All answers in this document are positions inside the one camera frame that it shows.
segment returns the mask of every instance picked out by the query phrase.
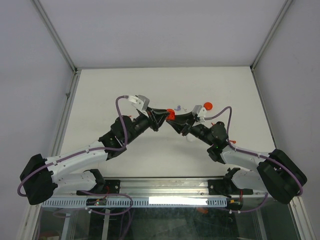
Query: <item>enclosure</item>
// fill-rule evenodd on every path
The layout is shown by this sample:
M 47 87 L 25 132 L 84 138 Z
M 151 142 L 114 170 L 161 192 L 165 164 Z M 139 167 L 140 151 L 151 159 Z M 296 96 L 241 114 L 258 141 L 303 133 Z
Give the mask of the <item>enclosure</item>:
M 316 0 L 74 1 L 14 0 L 1 7 L 1 199 L 3 239 L 317 239 L 320 3 Z M 305 173 L 302 197 L 272 197 L 250 213 L 220 210 L 212 194 L 233 166 L 164 124 L 121 156 L 86 166 L 134 199 L 131 214 L 83 208 L 96 197 L 75 192 L 39 205 L 17 196 L 31 156 L 58 156 L 107 133 L 115 99 L 144 95 L 150 106 L 183 114 L 211 102 L 232 107 L 229 137 L 241 148 L 284 150 Z M 123 115 L 137 116 L 126 101 Z M 226 123 L 225 112 L 217 121 Z M 149 204 L 155 196 L 207 199 L 208 205 Z M 253 191 L 245 209 L 264 200 Z M 128 207 L 103 200 L 102 213 Z M 61 216 L 55 217 L 59 210 Z

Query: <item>red part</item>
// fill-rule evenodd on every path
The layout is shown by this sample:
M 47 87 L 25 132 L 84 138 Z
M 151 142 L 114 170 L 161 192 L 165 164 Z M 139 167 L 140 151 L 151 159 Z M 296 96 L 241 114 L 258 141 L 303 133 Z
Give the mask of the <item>red part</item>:
M 169 108 L 169 109 L 167 109 L 167 111 L 170 113 L 170 115 L 166 117 L 166 120 L 174 121 L 176 119 L 175 110 Z
M 212 103 L 208 101 L 203 106 L 207 111 L 211 110 L 214 107 Z

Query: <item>glass panel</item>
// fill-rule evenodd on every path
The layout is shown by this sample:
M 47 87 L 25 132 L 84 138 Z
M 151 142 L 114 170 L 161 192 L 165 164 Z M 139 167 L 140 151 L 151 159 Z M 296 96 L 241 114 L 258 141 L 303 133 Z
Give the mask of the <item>glass panel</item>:
M 120 213 L 125 208 L 94 210 Z M 261 210 L 249 213 L 229 214 L 213 207 L 141 207 L 132 208 L 130 216 L 128 212 L 106 217 L 85 209 L 46 207 L 42 208 L 39 232 L 33 239 L 298 240 L 289 207 L 272 200 Z

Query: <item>gray wall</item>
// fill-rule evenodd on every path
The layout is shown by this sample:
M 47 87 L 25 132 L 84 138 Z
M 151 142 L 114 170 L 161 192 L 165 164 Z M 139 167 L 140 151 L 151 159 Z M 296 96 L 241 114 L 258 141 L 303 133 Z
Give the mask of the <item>gray wall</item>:
M 48 154 L 72 73 L 30 0 L 1 3 L 0 32 L 0 238 L 11 240 L 28 202 L 19 175 Z
M 277 146 L 308 177 L 303 201 L 320 239 L 320 1 L 296 0 L 256 69 Z

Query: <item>black bracket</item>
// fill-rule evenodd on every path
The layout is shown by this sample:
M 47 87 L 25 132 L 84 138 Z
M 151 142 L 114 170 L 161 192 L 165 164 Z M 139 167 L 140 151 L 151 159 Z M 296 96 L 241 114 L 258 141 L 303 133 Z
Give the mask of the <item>black bracket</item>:
M 224 195 L 226 197 L 229 197 L 229 195 L 240 195 L 239 188 L 229 187 L 223 179 L 209 179 L 208 190 L 209 195 Z M 242 194 L 253 195 L 254 191 L 252 189 L 245 188 L 242 189 Z
M 105 179 L 102 194 L 106 194 L 109 191 L 109 194 L 118 194 L 120 192 L 120 180 L 109 180 Z

